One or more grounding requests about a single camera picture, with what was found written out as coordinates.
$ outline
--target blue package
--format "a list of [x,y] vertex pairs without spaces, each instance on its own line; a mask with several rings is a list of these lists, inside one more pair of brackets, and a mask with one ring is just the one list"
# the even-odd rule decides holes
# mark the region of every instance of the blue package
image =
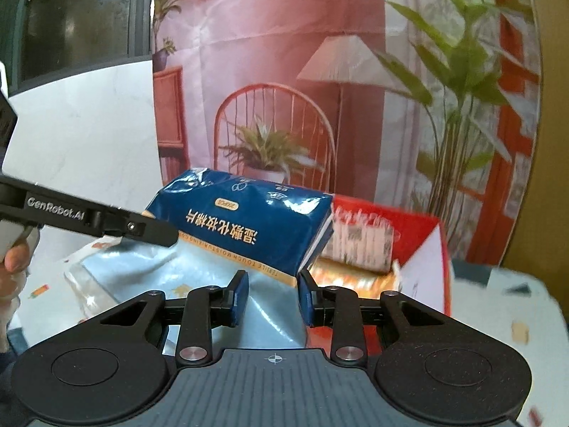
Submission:
[[[75,268],[86,270],[117,302],[150,289],[179,298],[194,288],[225,287],[235,271],[245,269],[249,298],[243,321],[213,330],[214,349],[301,348],[306,329],[295,274],[330,238],[331,203],[331,195],[311,189],[190,170],[148,207],[149,215],[180,229],[176,245],[124,239]],[[170,349],[177,333],[170,329]]]

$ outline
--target chair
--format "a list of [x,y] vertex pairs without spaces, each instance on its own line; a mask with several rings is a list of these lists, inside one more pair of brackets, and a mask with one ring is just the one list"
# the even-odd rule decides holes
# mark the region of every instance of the chair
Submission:
[[257,115],[270,130],[287,130],[322,169],[307,168],[292,175],[289,184],[330,191],[336,150],[332,127],[323,110],[304,93],[281,84],[247,85],[229,95],[217,111],[214,124],[213,168],[237,175],[243,164],[221,149],[238,144],[237,126],[254,127]]

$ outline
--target printed backdrop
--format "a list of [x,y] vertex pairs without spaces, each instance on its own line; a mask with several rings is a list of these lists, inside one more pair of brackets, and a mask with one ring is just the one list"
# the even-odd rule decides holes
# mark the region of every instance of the printed backdrop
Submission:
[[164,182],[211,167],[439,217],[500,262],[531,167],[531,0],[154,0]]

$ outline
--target yellow wall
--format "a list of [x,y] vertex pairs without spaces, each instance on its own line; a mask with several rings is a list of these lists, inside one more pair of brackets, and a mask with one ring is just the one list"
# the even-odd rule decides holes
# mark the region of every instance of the yellow wall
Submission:
[[543,96],[533,169],[506,268],[544,281],[569,317],[569,0],[535,0]]

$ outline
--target silver screw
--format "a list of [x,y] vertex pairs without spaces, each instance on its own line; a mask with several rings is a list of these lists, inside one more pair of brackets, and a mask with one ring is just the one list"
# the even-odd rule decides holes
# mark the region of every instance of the silver screw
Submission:
[[336,351],[336,356],[344,361],[357,361],[363,356],[363,350],[358,347],[341,347]]
[[186,361],[199,361],[206,356],[208,356],[206,349],[201,347],[186,347],[180,350],[180,358]]

